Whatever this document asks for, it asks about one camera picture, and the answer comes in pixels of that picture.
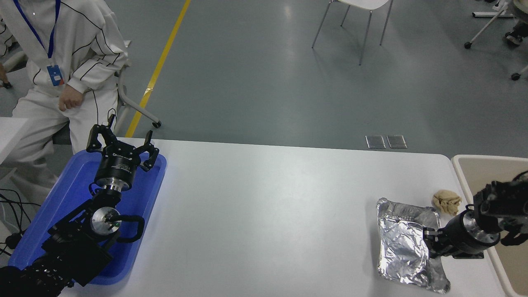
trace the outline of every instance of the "white pants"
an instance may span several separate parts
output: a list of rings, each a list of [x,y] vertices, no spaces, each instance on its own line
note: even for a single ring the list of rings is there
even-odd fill
[[[12,182],[30,202],[42,204],[57,181],[46,164],[53,154],[52,135],[70,122],[73,153],[86,149],[94,124],[108,124],[108,117],[117,108],[117,86],[85,93],[80,107],[59,110],[62,88],[35,86],[20,98],[13,117],[30,119],[30,128],[10,155],[0,165],[0,179],[12,168]]]

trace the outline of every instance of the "sleeve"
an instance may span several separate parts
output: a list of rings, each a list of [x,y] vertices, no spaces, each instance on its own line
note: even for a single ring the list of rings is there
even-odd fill
[[[81,93],[88,89],[98,89],[123,67],[128,57],[125,42],[117,27],[115,14],[109,12],[103,17],[104,25],[90,46],[96,55],[81,64],[67,83]]]
[[[4,23],[4,19],[0,16],[0,57],[7,54],[8,48],[13,42],[13,35]]]

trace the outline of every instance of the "white table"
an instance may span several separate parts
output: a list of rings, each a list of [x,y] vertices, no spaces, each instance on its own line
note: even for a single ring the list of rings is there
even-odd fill
[[[380,197],[429,206],[439,189],[462,195],[446,157],[155,145],[167,171],[131,273],[61,296],[439,296],[377,275],[375,206]],[[504,296],[488,259],[442,261],[448,295]]]
[[[28,129],[27,118],[0,117],[0,163]]]

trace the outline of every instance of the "blue tray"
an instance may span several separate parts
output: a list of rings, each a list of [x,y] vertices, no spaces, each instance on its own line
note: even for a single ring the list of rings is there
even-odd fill
[[[141,155],[142,160],[148,157]],[[30,224],[22,240],[16,247],[9,265],[23,269],[44,254],[42,243],[50,236],[48,229],[81,203],[91,198],[88,185],[93,182],[101,154],[81,151],[75,154],[62,171],[59,180]],[[144,172],[137,169],[132,188],[122,193],[117,210],[123,215],[141,215],[145,218],[145,228],[161,186],[167,160],[158,155],[154,167]],[[136,233],[136,223],[124,223],[121,235],[132,237]],[[111,285],[123,279],[134,264],[141,239],[131,243],[115,243],[109,250],[114,257],[108,266],[90,283]]]

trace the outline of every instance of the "person's shoe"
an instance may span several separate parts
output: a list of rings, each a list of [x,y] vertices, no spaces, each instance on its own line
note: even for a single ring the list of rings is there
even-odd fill
[[[508,33],[506,35],[506,42],[510,45],[519,46],[523,42],[523,38],[517,34]]]

